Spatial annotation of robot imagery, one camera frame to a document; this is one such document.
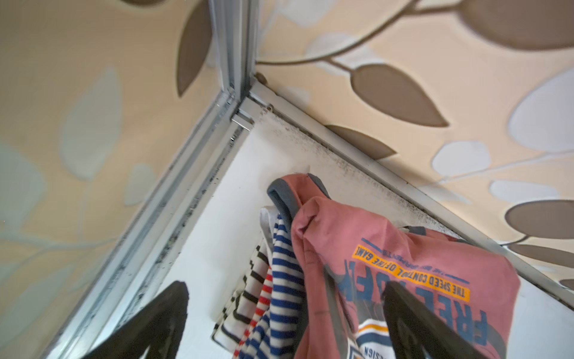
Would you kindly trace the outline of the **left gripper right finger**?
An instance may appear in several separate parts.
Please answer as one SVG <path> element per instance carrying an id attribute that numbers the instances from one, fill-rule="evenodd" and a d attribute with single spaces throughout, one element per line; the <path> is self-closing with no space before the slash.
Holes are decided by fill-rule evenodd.
<path id="1" fill-rule="evenodd" d="M 382 294 L 384 316 L 397 358 L 483 358 L 397 282 Z"/>

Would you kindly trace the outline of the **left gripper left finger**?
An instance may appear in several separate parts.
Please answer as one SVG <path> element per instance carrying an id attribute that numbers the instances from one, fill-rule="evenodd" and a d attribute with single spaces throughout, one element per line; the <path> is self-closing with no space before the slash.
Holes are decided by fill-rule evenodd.
<path id="1" fill-rule="evenodd" d="M 175 359 L 188 317 L 188 287 L 174 281 L 86 358 Z"/>

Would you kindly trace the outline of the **maroon tank top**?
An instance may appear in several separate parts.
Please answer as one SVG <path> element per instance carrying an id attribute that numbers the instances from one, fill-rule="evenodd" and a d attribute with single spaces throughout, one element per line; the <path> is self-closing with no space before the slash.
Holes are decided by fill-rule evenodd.
<path id="1" fill-rule="evenodd" d="M 498 254 L 331 200 L 312 174 L 276 179 L 279 210 L 303 272 L 308 323 L 297 358 L 391 358 L 382 295 L 408 293 L 488 358 L 504 358 L 520 289 Z"/>

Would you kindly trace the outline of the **blue striped tank top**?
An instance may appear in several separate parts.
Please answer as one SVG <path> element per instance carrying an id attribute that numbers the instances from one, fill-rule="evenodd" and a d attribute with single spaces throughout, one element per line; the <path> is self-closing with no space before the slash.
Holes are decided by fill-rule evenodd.
<path id="1" fill-rule="evenodd" d="M 271 270 L 271 358 L 293 358 L 300 339 L 297 330 L 306 293 L 303 270 L 294 254 L 288 227 L 280 215 L 273 228 Z"/>

